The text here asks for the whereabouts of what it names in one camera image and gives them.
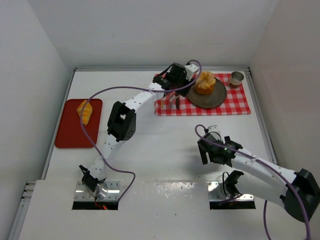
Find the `metal serving tongs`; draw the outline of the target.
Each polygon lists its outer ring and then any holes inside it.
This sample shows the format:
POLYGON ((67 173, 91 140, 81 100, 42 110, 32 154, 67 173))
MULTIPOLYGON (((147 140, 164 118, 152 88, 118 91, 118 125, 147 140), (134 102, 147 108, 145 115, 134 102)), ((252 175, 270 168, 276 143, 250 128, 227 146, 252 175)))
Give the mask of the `metal serving tongs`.
MULTIPOLYGON (((196 86, 198 86, 199 84, 201 84, 203 82, 203 80, 198 80, 196 79, 195 77, 192 78, 192 87, 190 88, 191 89, 194 89, 196 86)), ((176 97, 179 96, 179 101, 180 101, 180 96, 179 95, 179 92, 178 91, 174 91, 173 93, 170 93, 169 94, 169 97, 172 97, 172 106, 175 105, 176 106, 176 97)))

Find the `round orange bun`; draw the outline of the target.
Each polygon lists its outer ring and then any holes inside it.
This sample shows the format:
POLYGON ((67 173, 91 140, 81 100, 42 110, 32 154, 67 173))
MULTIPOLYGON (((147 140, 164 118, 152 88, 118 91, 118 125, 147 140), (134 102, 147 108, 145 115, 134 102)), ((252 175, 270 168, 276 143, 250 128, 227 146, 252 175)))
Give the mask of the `round orange bun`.
POLYGON ((203 82, 195 87, 195 91, 200 95, 210 95, 215 88, 215 75, 209 71, 202 71, 198 80, 203 80, 203 82))

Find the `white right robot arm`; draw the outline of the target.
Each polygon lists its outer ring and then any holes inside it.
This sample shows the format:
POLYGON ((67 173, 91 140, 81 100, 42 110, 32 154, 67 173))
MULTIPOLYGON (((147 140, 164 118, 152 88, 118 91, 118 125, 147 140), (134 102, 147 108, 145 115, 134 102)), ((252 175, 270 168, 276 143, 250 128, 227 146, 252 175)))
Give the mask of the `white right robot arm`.
POLYGON ((201 161, 227 165, 232 172, 222 181, 223 197, 250 194, 272 202, 294 219, 310 220, 320 204, 320 187, 312 173, 286 169, 264 160, 226 136, 208 132, 198 142, 201 161))

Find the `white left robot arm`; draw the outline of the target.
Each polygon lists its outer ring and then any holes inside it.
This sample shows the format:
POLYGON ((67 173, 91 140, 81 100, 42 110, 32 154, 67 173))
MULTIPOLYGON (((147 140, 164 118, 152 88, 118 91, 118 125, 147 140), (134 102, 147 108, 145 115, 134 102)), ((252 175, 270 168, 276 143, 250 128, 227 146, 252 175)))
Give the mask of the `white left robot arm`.
POLYGON ((81 182, 90 192, 96 192, 98 186, 106 180, 106 168, 117 173, 135 176, 132 171, 112 167, 108 161, 113 159, 122 145, 134 136, 138 111, 148 104, 153 105, 155 101, 170 93, 185 96, 195 84, 201 71, 202 66, 197 60, 190 60, 186 65, 174 62, 161 73, 155 75, 148 87, 138 87, 137 90, 140 92, 136 96, 124 102, 116 101, 113 104, 107 121, 104 150, 101 151, 94 143, 93 147, 98 152, 99 159, 90 168, 80 166, 83 173, 81 182))

